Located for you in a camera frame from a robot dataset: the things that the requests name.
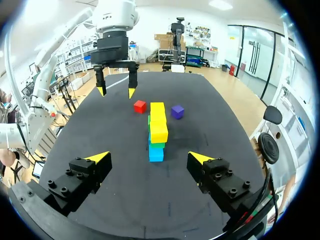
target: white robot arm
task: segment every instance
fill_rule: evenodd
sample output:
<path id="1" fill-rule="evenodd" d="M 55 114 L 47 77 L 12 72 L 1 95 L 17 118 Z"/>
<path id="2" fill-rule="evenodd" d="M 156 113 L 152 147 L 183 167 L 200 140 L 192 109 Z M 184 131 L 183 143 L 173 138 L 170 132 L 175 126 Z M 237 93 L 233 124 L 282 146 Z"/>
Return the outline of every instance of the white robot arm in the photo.
<path id="1" fill-rule="evenodd" d="M 55 51 L 79 25 L 84 24 L 86 28 L 96 26 L 98 33 L 105 33 L 119 30 L 129 31 L 138 21 L 139 15 L 136 12 L 135 0 L 99 0 L 94 13 L 89 7 L 78 13 L 62 28 L 62 33 L 56 34 L 37 55 L 35 65 L 41 68 L 41 72 L 34 83 L 30 106 L 22 99 L 13 74 L 10 63 L 11 31 L 9 31 L 4 46 L 5 68 L 23 120 L 19 125 L 0 124 L 0 149 L 23 149 L 26 146 L 33 154 L 39 145 L 42 145 L 44 155 L 49 153 L 56 138 L 56 135 L 50 130 L 50 125 L 56 118 L 57 111 L 47 102 L 50 81 L 57 64 Z"/>

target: person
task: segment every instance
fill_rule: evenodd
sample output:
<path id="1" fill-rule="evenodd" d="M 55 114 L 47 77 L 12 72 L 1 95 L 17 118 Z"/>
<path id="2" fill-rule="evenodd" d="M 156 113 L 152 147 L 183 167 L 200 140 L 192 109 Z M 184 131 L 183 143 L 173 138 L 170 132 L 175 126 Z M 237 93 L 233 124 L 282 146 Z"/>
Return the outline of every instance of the person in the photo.
<path id="1" fill-rule="evenodd" d="M 285 210 L 288 208 L 289 204 L 295 198 L 299 187 L 306 175 L 308 169 L 308 162 L 304 163 L 303 165 L 299 166 L 296 169 L 295 174 L 290 178 L 290 180 L 286 183 L 284 191 L 283 191 L 283 198 L 281 201 L 281 205 L 278 208 L 278 216 L 280 217 Z M 273 214 L 268 220 L 267 224 L 271 225 L 275 221 L 276 214 Z"/>
<path id="2" fill-rule="evenodd" d="M 6 94 L 3 90 L 0 89 L 0 123 L 1 124 L 13 124 L 16 121 L 15 114 L 17 111 L 9 110 L 5 107 L 4 104 L 11 102 L 12 95 Z M 6 166 L 11 167 L 15 160 L 18 160 L 19 163 L 25 168 L 30 167 L 29 160 L 25 157 L 20 149 L 0 149 L 0 162 Z"/>

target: red fire extinguisher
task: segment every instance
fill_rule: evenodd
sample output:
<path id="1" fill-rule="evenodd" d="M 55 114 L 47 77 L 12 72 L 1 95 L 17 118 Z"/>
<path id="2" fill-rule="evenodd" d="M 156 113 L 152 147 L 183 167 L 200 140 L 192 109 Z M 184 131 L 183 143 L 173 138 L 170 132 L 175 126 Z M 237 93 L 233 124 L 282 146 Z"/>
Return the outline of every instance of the red fire extinguisher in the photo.
<path id="1" fill-rule="evenodd" d="M 235 74 L 235 69 L 236 69 L 236 67 L 235 67 L 234 65 L 231 65 L 230 71 L 229 71 L 229 74 L 230 74 L 231 76 L 233 76 L 233 75 Z"/>

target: floor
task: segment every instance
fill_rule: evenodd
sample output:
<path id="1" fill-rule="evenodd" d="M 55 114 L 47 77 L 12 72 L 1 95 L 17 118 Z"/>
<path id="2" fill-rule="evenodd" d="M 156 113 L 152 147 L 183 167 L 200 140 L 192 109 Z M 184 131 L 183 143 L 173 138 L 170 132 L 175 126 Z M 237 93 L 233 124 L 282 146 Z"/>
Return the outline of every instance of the floor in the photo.
<path id="1" fill-rule="evenodd" d="M 138 70 L 141 71 L 149 71 L 149 72 L 161 72 L 162 64 L 160 63 L 147 63 L 141 64 Z M 223 72 L 221 69 L 217 68 L 197 68 L 197 67 L 186 67 L 186 73 L 191 71 L 193 74 L 203 74 L 203 76 L 215 87 L 215 89 L 221 94 L 226 103 L 230 106 L 246 134 L 250 136 L 260 121 L 263 118 L 264 112 L 266 110 L 266 106 L 263 102 L 239 79 L 229 75 L 227 72 Z M 93 70 L 89 70 L 91 74 L 91 78 L 88 82 L 86 82 L 80 89 L 71 91 L 70 95 L 75 97 L 77 103 L 75 106 L 86 98 L 86 96 L 94 89 L 96 86 L 96 76 Z M 105 76 L 109 74 L 109 70 L 105 68 L 103 70 Z M 118 74 L 120 71 L 116 69 L 110 69 L 111 74 Z M 71 112 L 68 108 L 64 108 L 65 101 L 61 96 L 55 97 L 54 101 L 51 101 L 52 104 L 57 106 L 58 109 L 61 109 L 67 115 L 71 115 Z M 56 122 L 54 123 L 56 126 L 65 125 L 66 120 L 59 114 Z M 29 169 L 25 169 L 21 172 L 21 179 L 25 182 L 29 182 L 31 179 L 38 181 L 35 177 L 32 176 L 33 167 Z M 6 169 L 5 177 L 3 179 L 4 184 L 9 185 L 8 181 L 11 184 L 14 183 L 14 176 L 10 169 Z"/>
<path id="2" fill-rule="evenodd" d="M 229 61 L 225 61 L 225 63 L 227 65 L 232 65 L 231 62 Z M 237 76 L 241 82 L 243 82 L 255 95 L 257 95 L 259 98 L 261 97 L 264 89 L 265 89 L 265 86 L 266 86 L 266 81 L 265 80 L 262 80 L 258 77 L 254 77 L 250 74 L 248 74 L 247 72 L 245 71 L 242 71 L 242 70 L 239 70 L 239 73 L 238 73 L 238 76 Z M 277 87 L 272 85 L 271 83 L 268 85 L 265 93 L 264 93 L 264 96 L 263 96 L 263 101 L 269 105 L 271 104 L 272 102 L 272 99 L 274 98 L 275 96 L 275 93 L 276 93 L 276 90 L 277 90 Z"/>

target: red cube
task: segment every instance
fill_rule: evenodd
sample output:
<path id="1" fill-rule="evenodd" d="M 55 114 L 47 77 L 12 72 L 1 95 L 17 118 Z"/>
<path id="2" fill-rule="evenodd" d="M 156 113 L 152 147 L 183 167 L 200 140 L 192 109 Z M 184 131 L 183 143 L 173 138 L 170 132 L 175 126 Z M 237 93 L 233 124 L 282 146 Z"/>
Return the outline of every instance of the red cube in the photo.
<path id="1" fill-rule="evenodd" d="M 133 106 L 136 113 L 143 114 L 147 110 L 147 103 L 145 101 L 138 100 Z"/>

